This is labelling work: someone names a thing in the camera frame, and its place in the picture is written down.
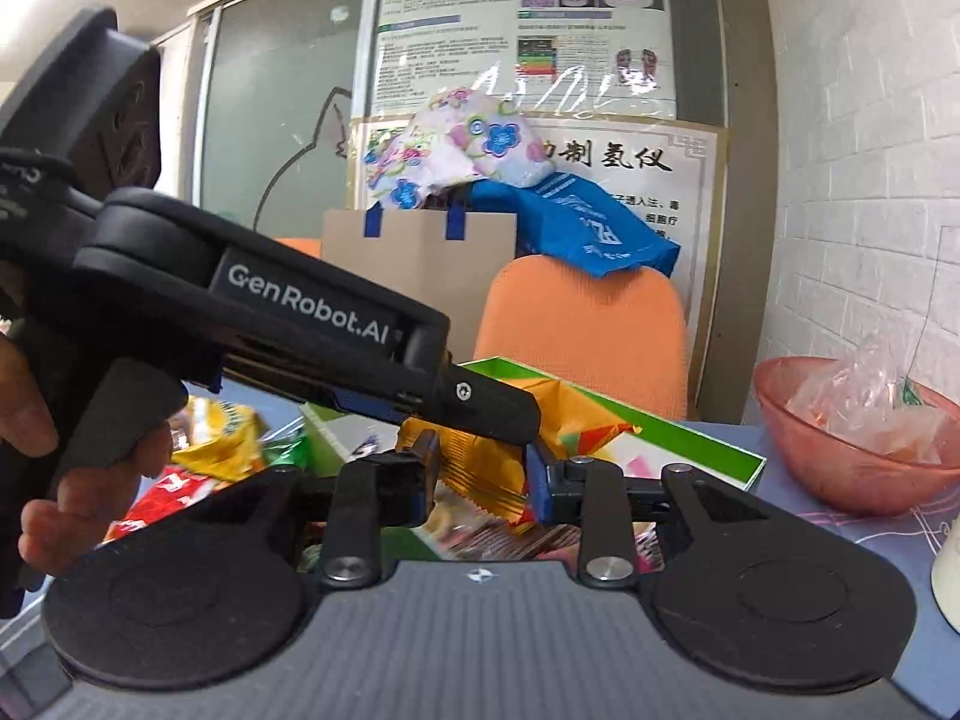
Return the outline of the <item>person's left hand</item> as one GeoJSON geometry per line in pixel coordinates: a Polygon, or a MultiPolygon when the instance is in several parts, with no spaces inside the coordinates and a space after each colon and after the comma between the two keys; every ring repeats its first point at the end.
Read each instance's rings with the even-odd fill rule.
{"type": "MultiPolygon", "coordinates": [[[[28,361],[6,338],[2,338],[2,439],[31,458],[45,457],[57,447],[57,431],[28,361]]],[[[60,479],[54,500],[32,500],[23,507],[18,541],[23,561],[44,574],[66,571],[103,541],[110,524],[132,507],[142,479],[160,476],[171,455],[171,431],[163,424],[116,465],[70,470],[60,479]]]]}

